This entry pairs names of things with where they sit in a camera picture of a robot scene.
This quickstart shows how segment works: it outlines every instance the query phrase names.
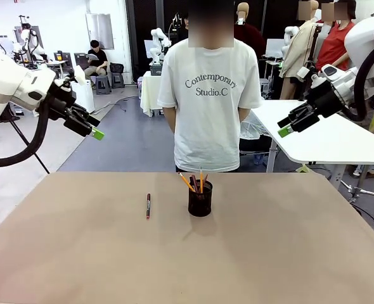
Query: pencil holder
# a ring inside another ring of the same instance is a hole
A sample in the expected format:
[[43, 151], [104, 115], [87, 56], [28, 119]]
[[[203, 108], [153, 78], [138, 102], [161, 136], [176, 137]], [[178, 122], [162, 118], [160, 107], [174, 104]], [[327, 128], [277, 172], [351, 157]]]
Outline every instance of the pencil holder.
[[203, 187], [203, 193], [188, 190], [188, 212], [195, 217], [206, 217], [211, 213], [212, 184], [207, 181]]

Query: pencil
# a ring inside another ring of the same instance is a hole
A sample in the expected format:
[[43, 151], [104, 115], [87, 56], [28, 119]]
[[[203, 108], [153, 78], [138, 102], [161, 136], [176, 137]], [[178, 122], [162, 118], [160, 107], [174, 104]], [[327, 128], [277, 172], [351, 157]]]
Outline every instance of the pencil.
[[208, 179], [208, 174], [207, 174], [207, 176], [204, 178], [204, 187], [205, 187], [205, 183], [207, 182], [207, 179]]
[[191, 176], [191, 178], [193, 179], [195, 191], [198, 191], [198, 184], [197, 184], [197, 179], [195, 178], [195, 175]]
[[188, 180], [186, 180], [186, 178], [185, 178], [181, 173], [179, 173], [179, 175], [180, 175], [181, 178], [183, 179], [183, 182], [185, 182], [186, 185], [187, 185], [187, 186], [188, 186], [188, 187], [189, 187], [193, 192], [195, 192], [194, 188], [190, 186]]
[[204, 192], [204, 189], [203, 189], [203, 178], [204, 178], [204, 176], [202, 175], [202, 167], [200, 167], [200, 192], [201, 193]]

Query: brown table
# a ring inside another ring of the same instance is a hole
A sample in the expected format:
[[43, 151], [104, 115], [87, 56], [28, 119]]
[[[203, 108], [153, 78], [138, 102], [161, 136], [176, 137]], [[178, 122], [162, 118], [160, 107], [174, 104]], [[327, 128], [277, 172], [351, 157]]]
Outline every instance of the brown table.
[[[374, 304], [374, 232], [316, 174], [57, 173], [0, 226], [0, 302]], [[152, 194], [146, 220], [146, 194]]]

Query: printed text on t-shirt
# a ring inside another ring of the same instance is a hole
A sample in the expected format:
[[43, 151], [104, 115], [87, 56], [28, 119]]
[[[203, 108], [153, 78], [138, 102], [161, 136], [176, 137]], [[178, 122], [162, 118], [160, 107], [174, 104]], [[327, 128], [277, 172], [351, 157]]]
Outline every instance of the printed text on t-shirt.
[[[229, 85], [230, 88], [232, 89], [236, 87], [236, 83], [232, 81], [232, 79], [222, 76], [222, 75], [218, 75], [218, 74], [202, 74], [200, 76], [195, 77], [192, 80], [187, 79], [185, 84], [187, 88], [191, 89], [194, 85], [205, 80], [213, 81], [213, 82], [217, 82], [217, 81], [224, 82], [225, 84]], [[220, 91], [217, 91], [211, 88], [210, 90], [206, 91], [206, 90], [202, 90], [201, 88], [197, 87], [195, 94], [197, 96], [226, 96], [228, 95], [228, 88], [225, 87], [221, 89]]]

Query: tripod stand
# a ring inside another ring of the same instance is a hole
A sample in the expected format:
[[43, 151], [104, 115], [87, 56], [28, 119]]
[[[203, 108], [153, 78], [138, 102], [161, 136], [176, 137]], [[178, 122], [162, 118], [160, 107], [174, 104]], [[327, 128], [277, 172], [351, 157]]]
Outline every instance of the tripod stand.
[[360, 175], [357, 186], [348, 185], [344, 181], [341, 181], [341, 183], [352, 194], [352, 198], [349, 200], [350, 203], [354, 204], [355, 202], [357, 202], [360, 197], [360, 194], [367, 194], [367, 195], [374, 196], [374, 192], [366, 191], [362, 189], [362, 186], [364, 184], [364, 181], [366, 180], [366, 176], [368, 174], [369, 169], [370, 169], [369, 165], [365, 165], [363, 167], [363, 171]]
[[[10, 118], [10, 124], [15, 129], [16, 133], [18, 133], [18, 135], [21, 137], [22, 141], [28, 146], [29, 142], [28, 142], [27, 138], [25, 137], [25, 135], [22, 133], [22, 131], [20, 130], [20, 128], [16, 125], [16, 123], [11, 118]], [[45, 169], [46, 173], [50, 174], [48, 168], [46, 168], [45, 164], [43, 164], [43, 162], [39, 158], [39, 156], [36, 153], [34, 154], [34, 156], [36, 157], [37, 161], [41, 164], [41, 166], [43, 167], [43, 169]]]

